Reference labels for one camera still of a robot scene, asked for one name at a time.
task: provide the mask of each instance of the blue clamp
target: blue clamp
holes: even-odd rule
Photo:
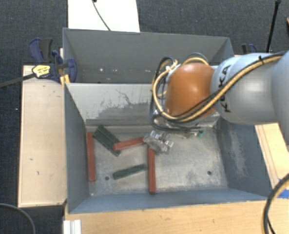
[[[51,49],[51,39],[40,39],[35,38],[28,44],[28,50],[36,61],[37,64],[45,63],[50,66],[50,75],[45,79],[50,79],[55,82],[60,82],[61,75],[59,74],[59,69],[68,69],[68,75],[70,77],[70,82],[75,82],[77,77],[77,66],[74,58],[70,58],[66,60],[66,64],[63,64],[63,59],[58,53],[57,50],[51,52],[51,56],[53,57],[53,62],[51,62],[50,58],[50,49]]]

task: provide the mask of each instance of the black stand pole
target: black stand pole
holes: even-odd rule
[[[277,10],[279,8],[279,4],[280,3],[281,3],[281,0],[276,0],[275,1],[275,8],[274,8],[273,18],[272,18],[272,23],[271,23],[271,29],[270,29],[270,33],[269,33],[269,39],[268,39],[267,50],[266,50],[267,53],[270,52],[270,45],[271,45],[271,40],[272,40],[272,35],[273,35],[273,30],[274,30],[276,15],[277,15]]]

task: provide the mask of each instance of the blue tape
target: blue tape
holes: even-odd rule
[[[289,199],[289,190],[284,189],[281,194],[279,196],[277,196],[277,198],[285,198],[285,199]]]

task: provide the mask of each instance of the dark green block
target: dark green block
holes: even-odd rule
[[[119,140],[110,133],[105,127],[98,126],[96,131],[94,132],[94,137],[107,149],[109,150],[113,155],[119,156],[120,151],[116,152],[113,150],[113,145],[115,143],[118,143]]]
[[[142,171],[145,171],[145,170],[146,170],[146,165],[145,164],[137,165],[137,166],[133,166],[133,167],[130,167],[130,168],[127,168],[127,169],[124,169],[124,170],[120,170],[120,171],[114,172],[113,173],[113,178],[116,180],[116,179],[127,177],[127,176],[130,176],[132,174],[136,174],[136,173],[139,173],[139,172],[142,172]]]

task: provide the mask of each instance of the white paper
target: white paper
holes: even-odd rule
[[[140,32],[136,0],[97,0],[95,4],[112,31]],[[91,0],[68,0],[68,27],[107,30]]]

